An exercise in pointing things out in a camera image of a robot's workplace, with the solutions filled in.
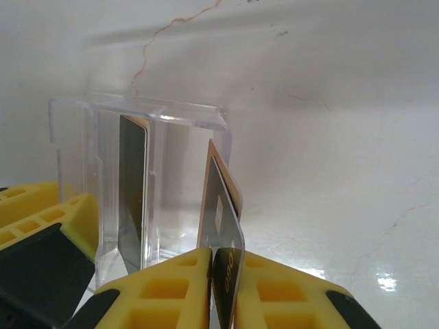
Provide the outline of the gold credit card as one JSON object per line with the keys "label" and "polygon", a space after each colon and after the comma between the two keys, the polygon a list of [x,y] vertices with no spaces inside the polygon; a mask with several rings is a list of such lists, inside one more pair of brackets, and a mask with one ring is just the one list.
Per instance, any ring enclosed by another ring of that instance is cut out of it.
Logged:
{"label": "gold credit card", "polygon": [[200,210],[200,220],[198,225],[198,238],[197,238],[197,247],[201,246],[202,242],[202,224],[203,224],[203,217],[204,217],[204,210],[205,210],[205,203],[206,203],[206,194],[207,194],[207,181],[209,176],[209,166],[210,166],[210,159],[214,157],[216,159],[219,170],[221,174],[223,175],[223,179],[226,185],[226,188],[228,190],[228,193],[230,195],[231,201],[233,203],[233,207],[235,209],[235,212],[237,214],[237,219],[240,221],[241,218],[241,211],[243,206],[243,197],[242,193],[236,183],[236,180],[234,179],[232,173],[230,172],[230,169],[228,168],[228,162],[223,159],[222,155],[218,151],[217,146],[215,145],[213,139],[211,138],[208,143],[208,151],[207,151],[207,159],[206,159],[206,167],[205,167],[205,173],[204,173],[204,183],[203,183],[203,193],[202,193],[202,203],[201,203],[201,210]]}
{"label": "gold credit card", "polygon": [[139,241],[143,239],[147,214],[148,172],[150,164],[150,122],[143,117],[130,117],[132,127],[132,218]]}

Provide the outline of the clear plastic card box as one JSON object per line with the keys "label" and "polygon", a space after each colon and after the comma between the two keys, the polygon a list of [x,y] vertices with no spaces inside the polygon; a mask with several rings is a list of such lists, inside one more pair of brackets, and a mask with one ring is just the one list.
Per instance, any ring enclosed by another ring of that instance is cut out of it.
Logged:
{"label": "clear plastic card box", "polygon": [[208,143],[229,160],[232,136],[216,106],[91,93],[49,101],[62,200],[89,193],[99,206],[95,287],[128,275],[118,249],[119,120],[150,122],[141,269],[197,245]]}

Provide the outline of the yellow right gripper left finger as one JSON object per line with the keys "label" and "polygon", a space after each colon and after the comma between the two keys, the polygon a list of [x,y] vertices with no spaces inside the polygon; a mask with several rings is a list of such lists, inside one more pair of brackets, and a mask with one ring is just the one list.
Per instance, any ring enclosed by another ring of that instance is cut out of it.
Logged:
{"label": "yellow right gripper left finger", "polygon": [[211,255],[197,248],[108,282],[68,329],[209,329]]}

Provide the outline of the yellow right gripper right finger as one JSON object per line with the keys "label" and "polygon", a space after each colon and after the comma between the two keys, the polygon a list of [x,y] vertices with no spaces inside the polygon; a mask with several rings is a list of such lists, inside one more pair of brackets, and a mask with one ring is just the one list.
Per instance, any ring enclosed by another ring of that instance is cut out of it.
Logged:
{"label": "yellow right gripper right finger", "polygon": [[377,329],[344,287],[246,252],[235,329]]}

